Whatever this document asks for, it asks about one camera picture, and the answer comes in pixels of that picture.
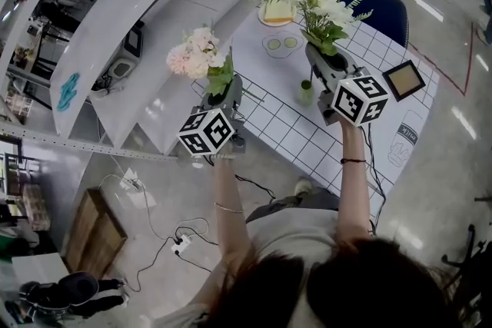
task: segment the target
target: rolling chair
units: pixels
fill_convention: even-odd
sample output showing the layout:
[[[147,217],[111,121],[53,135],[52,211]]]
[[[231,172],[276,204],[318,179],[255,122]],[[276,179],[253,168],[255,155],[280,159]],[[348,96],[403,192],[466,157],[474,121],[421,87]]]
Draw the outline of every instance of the rolling chair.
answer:
[[[349,4],[353,0],[341,0]],[[408,45],[407,8],[401,0],[363,0],[354,7],[354,15],[374,10],[364,22],[402,47]]]

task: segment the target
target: floor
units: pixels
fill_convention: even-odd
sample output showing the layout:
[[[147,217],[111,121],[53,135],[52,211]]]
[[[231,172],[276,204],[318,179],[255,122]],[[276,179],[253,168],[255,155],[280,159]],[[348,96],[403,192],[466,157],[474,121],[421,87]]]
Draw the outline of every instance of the floor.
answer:
[[[482,0],[423,0],[438,9],[440,22],[415,0],[402,0],[410,19],[410,42],[434,62],[462,91],[465,90],[469,60],[470,80],[463,95],[441,78],[435,104],[407,166],[389,194],[378,232],[394,238],[404,250],[430,266],[440,267],[440,257],[463,256],[467,227],[475,224],[478,237],[487,236],[490,211],[475,203],[490,190],[492,178],[492,52],[471,34],[476,20],[486,22],[478,5]],[[477,59],[481,56],[486,66]],[[211,169],[194,169],[184,156],[175,164],[158,164],[117,157],[122,170],[135,174],[145,185],[151,220],[162,237],[174,232],[181,220],[205,217],[210,223],[208,238],[216,240],[211,196]],[[118,174],[107,157],[95,155],[85,184],[97,186],[104,174]],[[272,189],[279,197],[292,192],[300,174],[293,164],[257,138],[248,138],[248,152],[237,161],[238,174]],[[247,212],[266,204],[268,195],[254,185],[240,183]],[[102,189],[111,208],[128,232],[128,242],[115,262],[114,272],[137,286],[136,271],[149,265],[162,245],[148,226],[145,196],[125,190],[114,177]],[[200,221],[196,230],[204,230]],[[194,240],[187,258],[211,269],[219,259],[217,247]],[[112,326],[147,327],[151,322],[185,305],[207,276],[204,270],[180,261],[167,245],[155,265],[140,275],[142,291],[132,293],[126,309],[105,314]]]

